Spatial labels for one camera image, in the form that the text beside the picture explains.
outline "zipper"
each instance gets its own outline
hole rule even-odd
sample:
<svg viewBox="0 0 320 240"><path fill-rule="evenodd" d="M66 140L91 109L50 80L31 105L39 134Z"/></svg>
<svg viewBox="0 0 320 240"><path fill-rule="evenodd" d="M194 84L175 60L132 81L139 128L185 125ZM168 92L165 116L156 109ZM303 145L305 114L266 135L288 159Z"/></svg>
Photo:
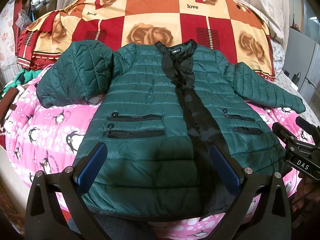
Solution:
<svg viewBox="0 0 320 240"><path fill-rule="evenodd" d="M228 110L226 108L223 108L222 111L224 112L224 115L227 119L239 119L239 120L243 120L243 121L255 122L255 120L250 117L243 117L238 114L228 114Z"/></svg>
<svg viewBox="0 0 320 240"><path fill-rule="evenodd" d="M115 127L113 123L108 124L105 136L113 139L137 139L150 138L164 135L163 129L140 130L140 131L125 131L112 130Z"/></svg>
<svg viewBox="0 0 320 240"><path fill-rule="evenodd" d="M249 128L249 127L233 127L233 130L238 133L259 135L262 131L259 128Z"/></svg>
<svg viewBox="0 0 320 240"><path fill-rule="evenodd" d="M147 114L143 116L128 116L128 115L119 115L118 112L113 112L109 118L109 121L114 122L143 122L143 121L151 121L151 120L162 120L161 115L156 114Z"/></svg>

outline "blue gripper pad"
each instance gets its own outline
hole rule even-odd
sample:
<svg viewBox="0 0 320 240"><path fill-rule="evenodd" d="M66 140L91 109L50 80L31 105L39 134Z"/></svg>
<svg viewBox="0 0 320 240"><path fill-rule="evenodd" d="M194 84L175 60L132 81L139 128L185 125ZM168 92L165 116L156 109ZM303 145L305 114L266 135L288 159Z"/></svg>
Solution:
<svg viewBox="0 0 320 240"><path fill-rule="evenodd" d="M95 178L97 177L102 165L108 156L108 149L104 143L98 143L89 153L91 159L83 168L82 172L77 176L77 192L85 194L91 188Z"/></svg>
<svg viewBox="0 0 320 240"><path fill-rule="evenodd" d="M219 173L221 180L231 195L238 196L240 193L240 178L225 159L220 150L212 145L210 147L210 159L215 170Z"/></svg>

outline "silver screw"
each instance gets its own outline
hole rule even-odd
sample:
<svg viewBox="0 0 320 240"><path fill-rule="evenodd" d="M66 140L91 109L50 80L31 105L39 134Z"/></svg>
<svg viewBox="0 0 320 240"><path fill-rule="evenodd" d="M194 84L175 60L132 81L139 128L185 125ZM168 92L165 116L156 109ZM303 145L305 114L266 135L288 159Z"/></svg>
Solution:
<svg viewBox="0 0 320 240"><path fill-rule="evenodd" d="M279 179L281 178L281 174L279 172L275 172L275 176Z"/></svg>
<svg viewBox="0 0 320 240"><path fill-rule="evenodd" d="M247 174L251 174L253 172L253 170L251 168L247 167L247 168L244 168L244 172Z"/></svg>
<svg viewBox="0 0 320 240"><path fill-rule="evenodd" d="M43 174L43 171L37 171L37 172L36 172L36 177L39 178L40 176L42 176L42 174Z"/></svg>
<svg viewBox="0 0 320 240"><path fill-rule="evenodd" d="M68 166L68 167L66 167L66 168L64 169L64 171L65 171L66 173L70 173L71 171L73 171L73 167L72 167L72 166Z"/></svg>

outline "pink blanket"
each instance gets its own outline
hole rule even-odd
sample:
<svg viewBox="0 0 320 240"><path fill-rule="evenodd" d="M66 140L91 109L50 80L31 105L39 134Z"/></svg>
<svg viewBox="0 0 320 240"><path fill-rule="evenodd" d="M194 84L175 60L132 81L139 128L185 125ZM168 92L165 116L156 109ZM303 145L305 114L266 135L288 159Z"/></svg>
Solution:
<svg viewBox="0 0 320 240"><path fill-rule="evenodd" d="M8 158L19 177L29 187L38 170L46 174L61 172L72 165L78 147L87 131L88 125L103 100L103 96L92 98L90 104L43 108L36 96L36 87L47 66L31 83L17 102L17 108L7 120L9 128L6 135ZM249 104L261 118L272 127L280 122L298 139L313 143L311 137L295 124L298 116L289 108L260 108ZM296 191L299 182L297 171L284 177L288 195ZM244 222L251 219L259 197L252 201ZM67 209L61 194L58 194L61 207ZM198 218L176 222L152 223L156 234L161 238L196 240L204 238L218 224L223 214L210 216L201 222Z"/></svg>

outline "green quilted jacket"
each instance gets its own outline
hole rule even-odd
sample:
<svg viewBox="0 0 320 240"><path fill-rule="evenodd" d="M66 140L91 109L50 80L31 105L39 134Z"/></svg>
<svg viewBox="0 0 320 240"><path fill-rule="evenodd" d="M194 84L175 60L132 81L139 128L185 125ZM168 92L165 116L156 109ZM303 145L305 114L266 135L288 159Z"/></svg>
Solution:
<svg viewBox="0 0 320 240"><path fill-rule="evenodd" d="M195 41L171 48L73 42L39 82L42 106L89 102L105 93L75 163L97 142L108 147L85 204L93 211L146 221L224 212L232 203L213 168L219 143L242 167L285 173L278 138L245 100L305 111L302 100L246 64Z"/></svg>

